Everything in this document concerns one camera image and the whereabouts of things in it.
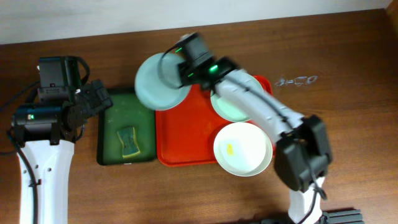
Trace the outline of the light blue plate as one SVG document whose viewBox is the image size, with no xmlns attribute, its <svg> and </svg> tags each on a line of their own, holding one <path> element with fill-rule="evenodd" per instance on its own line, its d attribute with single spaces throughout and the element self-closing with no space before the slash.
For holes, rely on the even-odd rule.
<svg viewBox="0 0 398 224">
<path fill-rule="evenodd" d="M 139 67 L 134 89 L 139 101 L 149 109 L 164 111 L 179 105 L 191 87 L 179 88 L 178 64 L 184 59 L 177 54 L 155 54 Z"/>
</svg>

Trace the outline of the yellow green sponge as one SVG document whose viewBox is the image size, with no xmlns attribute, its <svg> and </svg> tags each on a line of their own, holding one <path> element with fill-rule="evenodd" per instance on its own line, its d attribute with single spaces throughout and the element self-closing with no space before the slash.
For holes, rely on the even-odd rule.
<svg viewBox="0 0 398 224">
<path fill-rule="evenodd" d="M 117 131 L 118 138 L 122 145 L 122 157 L 133 157 L 141 153 L 137 143 L 136 129 L 133 126 Z"/>
</svg>

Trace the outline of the white plate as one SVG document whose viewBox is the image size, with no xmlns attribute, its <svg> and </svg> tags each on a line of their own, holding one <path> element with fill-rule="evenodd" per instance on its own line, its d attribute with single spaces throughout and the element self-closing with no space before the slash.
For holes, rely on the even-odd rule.
<svg viewBox="0 0 398 224">
<path fill-rule="evenodd" d="M 213 142 L 217 163 L 230 174 L 251 177 L 266 170 L 273 147 L 268 135 L 251 123 L 231 123 L 223 127 Z"/>
</svg>

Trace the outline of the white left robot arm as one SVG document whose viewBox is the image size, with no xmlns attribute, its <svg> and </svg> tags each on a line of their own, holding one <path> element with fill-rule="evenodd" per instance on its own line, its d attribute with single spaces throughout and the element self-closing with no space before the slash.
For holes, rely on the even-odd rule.
<svg viewBox="0 0 398 224">
<path fill-rule="evenodd" d="M 18 107 L 7 132 L 21 170 L 20 223 L 67 223 L 75 143 L 88 118 L 112 107 L 101 80 L 38 88 L 38 103 Z"/>
</svg>

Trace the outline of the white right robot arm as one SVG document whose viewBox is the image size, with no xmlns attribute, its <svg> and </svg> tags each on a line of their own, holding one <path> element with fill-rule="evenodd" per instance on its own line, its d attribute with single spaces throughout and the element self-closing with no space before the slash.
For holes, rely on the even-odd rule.
<svg viewBox="0 0 398 224">
<path fill-rule="evenodd" d="M 288 216 L 292 223 L 320 223 L 322 185 L 333 161 L 325 123 L 282 104 L 264 90 L 249 85 L 251 75 L 230 59 L 188 60 L 177 65 L 183 86 L 199 84 L 246 113 L 275 144 L 274 169 L 289 188 Z"/>
</svg>

